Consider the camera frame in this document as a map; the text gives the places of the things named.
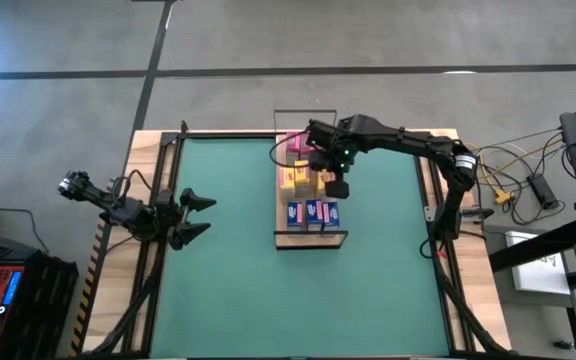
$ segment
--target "wooden frame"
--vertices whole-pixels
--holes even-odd
[[[435,135],[445,135],[452,138],[457,137],[457,132],[454,129],[430,129],[425,131],[431,131]],[[137,131],[128,155],[125,173],[129,173],[133,169],[139,169],[146,177],[146,180],[151,182],[155,175],[155,163],[160,149],[162,134],[168,132],[169,131],[153,130]],[[191,138],[272,138],[275,135],[285,132],[287,132],[287,130],[189,130],[184,136]],[[162,186],[167,185],[167,175],[170,173],[172,165],[170,163],[171,158],[171,156],[167,157],[168,161],[164,164],[164,176],[161,176]],[[424,160],[422,160],[421,163],[422,171],[425,175],[423,176],[424,187],[428,195],[429,205],[436,205],[437,196],[433,191],[429,164]],[[445,192],[446,184],[444,181],[441,181],[441,186]],[[145,185],[136,181],[132,185],[129,195],[147,202],[150,197],[150,192]],[[472,206],[473,204],[473,196],[469,193],[464,198],[463,206]],[[117,244],[129,236],[122,228],[112,228],[112,230],[102,226],[99,228],[100,236],[93,249],[93,255],[95,255],[95,253],[97,254],[96,259],[99,259],[100,256],[98,254],[101,252],[105,253],[109,246]],[[480,229],[474,225],[464,224],[463,229],[473,233],[480,233]],[[151,244],[150,247],[154,248],[156,245],[157,244]],[[456,259],[459,264],[458,269],[461,276],[463,292],[468,306],[495,341],[509,349],[510,340],[483,240],[475,236],[462,235],[458,241],[454,242],[454,247]],[[86,306],[82,306],[79,313],[75,326],[76,331],[72,343],[71,355],[76,355],[82,350],[91,350],[100,344],[123,314],[130,299],[139,248],[140,244],[138,242],[129,241],[121,247],[114,249],[112,253],[101,256],[103,260],[101,263],[92,265],[91,261],[91,269],[94,271],[89,271],[86,285],[91,289],[89,295],[93,294],[93,296],[88,296],[85,299]],[[154,253],[154,249],[151,249],[149,252],[149,261],[146,267],[147,273],[152,266]],[[449,273],[450,266],[446,259],[442,260],[442,265],[446,273]],[[465,346],[466,339],[463,337],[459,316],[449,299],[447,299],[447,304],[450,326],[452,328],[451,334],[454,338],[454,350],[468,350]],[[146,314],[145,305],[146,304],[140,309],[135,321],[136,331],[133,335],[132,348],[141,346],[140,339],[144,331],[143,325]],[[482,350],[478,343],[475,345],[477,350]]]

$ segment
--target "blue box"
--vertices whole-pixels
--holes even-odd
[[[325,202],[322,208],[324,213],[324,230],[339,230],[339,206],[337,202]]]
[[[321,200],[306,200],[306,223],[308,230],[321,231],[324,224]]]
[[[304,209],[301,201],[289,201],[286,208],[286,225],[288,229],[301,230],[304,224]]]

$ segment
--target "green table mat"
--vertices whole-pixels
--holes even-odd
[[[212,227],[168,249],[151,356],[433,354],[448,347],[411,156],[357,156],[339,250],[274,244],[272,140],[187,140],[178,189],[217,205]]]

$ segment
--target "black table leg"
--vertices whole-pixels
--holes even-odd
[[[533,239],[490,254],[493,272],[559,253],[576,244],[576,220]]]

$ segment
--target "wooden table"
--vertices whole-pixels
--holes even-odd
[[[431,131],[437,136],[444,135],[457,138],[457,132],[454,129],[430,129],[425,131]],[[139,169],[146,180],[152,182],[160,140],[162,133],[166,132],[169,131],[145,130],[135,133],[128,155],[126,174],[133,169]],[[189,132],[236,133],[237,131]],[[246,133],[251,132],[259,134],[275,133],[274,130],[246,130]],[[172,157],[169,156],[168,161],[164,165],[164,175],[167,175],[170,171],[170,158]],[[436,196],[433,191],[428,162],[422,159],[421,165],[429,205],[436,205]],[[166,185],[167,178],[167,176],[162,177],[162,186]],[[447,191],[446,184],[443,179],[441,182],[445,193]],[[148,202],[150,191],[140,181],[135,180],[130,188],[129,196]],[[466,194],[462,207],[473,206],[474,204],[472,194]],[[462,230],[480,233],[479,227],[474,224],[463,224]],[[129,236],[128,232],[123,228],[110,228],[103,222],[100,222],[97,226],[97,235],[90,257],[89,271],[86,274],[86,285],[81,297],[80,311],[75,325],[75,335],[71,344],[71,355],[73,356],[80,351],[89,351],[98,346],[109,331],[112,330],[128,306],[140,244],[136,240],[130,240],[113,249],[107,255],[104,255],[103,252],[105,252],[107,247],[117,244]],[[151,244],[147,273],[152,265],[155,247],[156,244]],[[462,235],[459,240],[454,242],[454,247],[468,306],[493,338],[506,349],[510,349],[510,339],[483,240],[475,236]],[[447,261],[445,259],[442,261],[445,271],[449,273]],[[447,299],[447,301],[455,348],[461,350],[465,347],[458,315],[450,300]],[[133,349],[138,349],[141,345],[145,309],[146,306],[144,304],[137,317],[132,343]],[[483,351],[478,343],[476,343],[476,346],[479,351]]]

